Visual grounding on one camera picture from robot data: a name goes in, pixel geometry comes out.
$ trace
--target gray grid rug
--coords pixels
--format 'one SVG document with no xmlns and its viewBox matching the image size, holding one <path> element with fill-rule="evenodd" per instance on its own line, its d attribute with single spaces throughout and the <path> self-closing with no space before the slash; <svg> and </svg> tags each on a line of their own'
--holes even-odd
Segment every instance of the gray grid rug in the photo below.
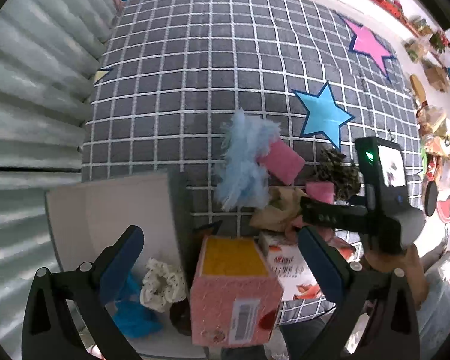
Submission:
<svg viewBox="0 0 450 360">
<path fill-rule="evenodd" d="M 392 135 L 404 150 L 411 203 L 420 205 L 418 129 L 400 64 L 386 60 L 387 81 L 370 58 L 348 52 L 352 36 L 336 12 L 308 0 L 129 0 L 103 56 L 113 70 L 92 95 L 83 180 L 176 168 L 190 178 L 196 226 L 223 220 L 221 235 L 255 236 L 252 210 L 224 213 L 214 201 L 222 123 L 238 107 L 279 122 L 306 160 L 295 180 L 303 186 L 331 144 L 299 137 L 306 111 L 292 90 L 318 93 L 328 80 L 337 104 L 355 115 L 341 130 L 347 160 L 356 161 L 355 138 Z M 338 233 L 358 259 L 357 234 Z M 329 307 L 287 302 L 279 321 Z"/>
</svg>

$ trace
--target silver screw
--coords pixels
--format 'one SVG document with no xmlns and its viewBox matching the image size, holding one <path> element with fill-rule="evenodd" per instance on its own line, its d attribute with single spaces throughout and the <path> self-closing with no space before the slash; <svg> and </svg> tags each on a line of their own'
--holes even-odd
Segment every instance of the silver screw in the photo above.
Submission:
<svg viewBox="0 0 450 360">
<path fill-rule="evenodd" d="M 45 276 L 45 275 L 47 274 L 47 272 L 48 272 L 48 269 L 46 269 L 46 268 L 40 268 L 40 269 L 37 271 L 37 276 L 38 276 L 39 278 L 42 278 L 43 276 Z"/>
<path fill-rule="evenodd" d="M 90 269 L 92 269 L 92 264 L 91 264 L 91 262 L 88 262 L 88 261 L 82 262 L 80 264 L 79 268 L 82 272 L 88 272 L 88 271 L 90 271 Z"/>
<path fill-rule="evenodd" d="M 350 268 L 352 268 L 352 271 L 360 272 L 362 270 L 362 264 L 360 264 L 358 261 L 352 261 L 350 263 Z"/>
<path fill-rule="evenodd" d="M 402 268 L 395 268 L 394 273 L 399 277 L 403 278 L 405 276 L 405 271 Z"/>
</svg>

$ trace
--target fabric item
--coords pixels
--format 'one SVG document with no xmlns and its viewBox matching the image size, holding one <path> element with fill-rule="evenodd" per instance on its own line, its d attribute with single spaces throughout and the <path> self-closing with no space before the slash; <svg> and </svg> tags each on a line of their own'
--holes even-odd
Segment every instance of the fabric item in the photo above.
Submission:
<svg viewBox="0 0 450 360">
<path fill-rule="evenodd" d="M 140 338 L 162 330 L 154 312 L 140 303 L 122 300 L 115 302 L 115 306 L 117 311 L 112 319 L 125 337 Z"/>
<path fill-rule="evenodd" d="M 340 108 L 334 98 L 330 83 L 326 83 L 318 95 L 294 91 L 307 110 L 300 137 L 310 137 L 323 133 L 340 150 L 340 128 L 355 116 Z"/>
<path fill-rule="evenodd" d="M 323 150 L 315 178 L 335 185 L 337 200 L 348 200 L 360 192 L 359 168 L 352 163 L 345 166 L 346 156 L 334 148 Z"/>
<path fill-rule="evenodd" d="M 143 278 L 140 303 L 149 309 L 164 312 L 169 303 L 176 303 L 187 297 L 187 285 L 181 269 L 150 258 L 148 272 Z"/>
<path fill-rule="evenodd" d="M 331 144 L 322 134 L 299 136 L 306 111 L 292 90 L 316 94 L 329 81 L 337 105 L 355 116 L 341 127 L 344 162 L 356 161 L 356 138 L 387 138 L 390 130 L 404 150 L 410 203 L 419 206 L 409 83 L 399 61 L 385 60 L 389 81 L 371 57 L 349 52 L 353 36 L 337 12 L 311 0 L 128 0 L 102 58 L 113 70 L 91 96 L 82 179 L 183 171 L 195 227 L 223 220 L 220 234 L 257 236 L 251 210 L 224 215 L 216 204 L 220 127 L 240 107 L 279 122 L 281 139 L 306 161 L 294 182 L 303 187 Z M 271 178 L 270 185 L 281 182 Z M 355 234 L 337 235 L 361 255 Z M 284 304 L 280 323 L 310 318 L 316 304 Z"/>
<path fill-rule="evenodd" d="M 334 189 L 333 183 L 328 181 L 308 181 L 305 186 L 305 191 L 311 198 L 328 204 L 334 203 Z M 299 215 L 291 222 L 291 225 L 297 229 L 301 229 L 305 227 L 307 223 L 303 222 L 302 215 Z M 330 242 L 335 237 L 335 232 L 331 228 L 315 226 L 315 230 L 317 230 L 317 233 L 319 233 L 325 242 Z M 289 234 L 289 239 L 292 238 L 295 242 L 298 241 L 296 230 L 292 229 Z"/>
<path fill-rule="evenodd" d="M 263 210 L 253 213 L 250 226 L 285 232 L 289 223 L 299 214 L 300 199 L 306 195 L 300 188 L 271 187 L 270 203 Z"/>
<path fill-rule="evenodd" d="M 285 185 L 291 185 L 305 165 L 305 160 L 281 139 L 273 142 L 269 154 L 258 162 Z"/>
<path fill-rule="evenodd" d="M 170 307 L 170 322 L 182 335 L 192 335 L 190 304 L 188 299 L 173 303 Z"/>
<path fill-rule="evenodd" d="M 430 290 L 416 312 L 421 360 L 431 359 L 450 333 L 450 285 L 440 277 L 436 266 L 425 278 Z"/>
<path fill-rule="evenodd" d="M 355 33 L 350 42 L 349 51 L 365 54 L 373 59 L 380 71 L 388 78 L 387 68 L 385 67 L 385 59 L 395 59 L 395 56 L 388 51 L 375 37 L 375 34 L 365 26 L 359 26 L 352 23 L 348 19 L 343 21 Z"/>
<path fill-rule="evenodd" d="M 257 115 L 245 115 L 240 108 L 225 130 L 222 147 L 226 147 L 226 163 L 216 168 L 221 180 L 216 198 L 225 212 L 235 207 L 264 208 L 268 202 L 268 173 L 257 159 L 269 154 L 271 142 L 280 136 L 280 125 Z"/>
</svg>

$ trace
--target barcode label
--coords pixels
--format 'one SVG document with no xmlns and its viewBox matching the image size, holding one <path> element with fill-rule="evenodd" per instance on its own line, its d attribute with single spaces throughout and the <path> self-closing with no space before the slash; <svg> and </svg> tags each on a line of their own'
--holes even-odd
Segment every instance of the barcode label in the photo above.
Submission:
<svg viewBox="0 0 450 360">
<path fill-rule="evenodd" d="M 248 344 L 255 332 L 260 299 L 235 299 L 232 310 L 232 323 L 228 343 L 232 345 Z"/>
</svg>

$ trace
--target cardboard box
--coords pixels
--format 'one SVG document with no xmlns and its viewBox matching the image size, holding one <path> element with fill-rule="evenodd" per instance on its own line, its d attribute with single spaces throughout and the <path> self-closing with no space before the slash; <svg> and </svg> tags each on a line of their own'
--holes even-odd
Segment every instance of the cardboard box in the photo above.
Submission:
<svg viewBox="0 0 450 360">
<path fill-rule="evenodd" d="M 261 231 L 259 246 L 283 287 L 282 301 L 315 299 L 321 296 L 317 280 L 297 245 L 292 244 L 281 233 Z"/>
<path fill-rule="evenodd" d="M 433 65 L 425 69 L 425 75 L 427 76 L 430 85 L 437 91 L 448 92 L 450 79 L 445 69 Z"/>
<path fill-rule="evenodd" d="M 253 239 L 205 238 L 190 294 L 193 343 L 267 343 L 282 293 Z"/>
<path fill-rule="evenodd" d="M 65 271 L 75 270 L 84 261 L 94 261 L 129 225 L 136 225 L 143 230 L 145 242 L 132 269 L 134 277 L 141 282 L 148 259 L 155 257 L 181 266 L 191 281 L 200 245 L 198 249 L 193 245 L 196 238 L 192 237 L 190 201 L 182 175 L 165 171 L 49 191 L 47 213 L 60 267 Z M 206 358 L 202 347 L 193 345 L 191 337 L 181 335 L 172 326 L 168 312 L 157 316 L 163 324 L 162 331 L 129 339 L 139 354 Z"/>
</svg>

